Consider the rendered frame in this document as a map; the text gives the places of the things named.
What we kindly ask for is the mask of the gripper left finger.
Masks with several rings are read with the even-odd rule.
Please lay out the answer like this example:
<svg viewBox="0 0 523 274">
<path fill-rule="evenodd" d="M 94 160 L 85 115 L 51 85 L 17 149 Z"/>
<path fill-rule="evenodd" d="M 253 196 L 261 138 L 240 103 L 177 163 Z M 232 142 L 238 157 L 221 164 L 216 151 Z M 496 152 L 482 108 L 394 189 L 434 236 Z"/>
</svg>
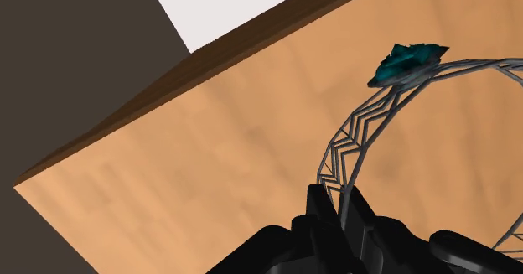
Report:
<svg viewBox="0 0 523 274">
<path fill-rule="evenodd" d="M 205 274 L 362 274 L 329 196 L 307 190 L 306 213 L 291 228 L 267 225 Z"/>
</svg>

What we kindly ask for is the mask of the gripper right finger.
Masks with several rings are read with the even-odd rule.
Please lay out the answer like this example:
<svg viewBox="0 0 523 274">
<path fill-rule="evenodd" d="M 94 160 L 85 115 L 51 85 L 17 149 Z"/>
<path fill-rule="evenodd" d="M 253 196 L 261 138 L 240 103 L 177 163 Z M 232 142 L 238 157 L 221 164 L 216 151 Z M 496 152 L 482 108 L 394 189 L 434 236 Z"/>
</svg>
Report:
<svg viewBox="0 0 523 274">
<path fill-rule="evenodd" d="M 523 263 L 451 230 L 428 240 L 404 223 L 378 216 L 352 188 L 345 234 L 369 274 L 523 274 Z"/>
</svg>

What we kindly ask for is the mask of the wooden table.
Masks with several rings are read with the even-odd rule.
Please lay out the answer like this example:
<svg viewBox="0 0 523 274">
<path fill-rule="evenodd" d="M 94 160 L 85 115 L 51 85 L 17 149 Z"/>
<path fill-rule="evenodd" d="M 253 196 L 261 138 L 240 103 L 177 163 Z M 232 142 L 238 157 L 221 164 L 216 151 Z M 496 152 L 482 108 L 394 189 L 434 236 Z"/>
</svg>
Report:
<svg viewBox="0 0 523 274">
<path fill-rule="evenodd" d="M 523 58 L 523 0 L 353 0 L 20 184 L 99 274 L 205 274 L 289 226 L 330 138 L 394 44 Z M 421 238 L 488 246 L 523 212 L 523 86 L 431 84 L 370 147 L 357 186 Z"/>
</svg>

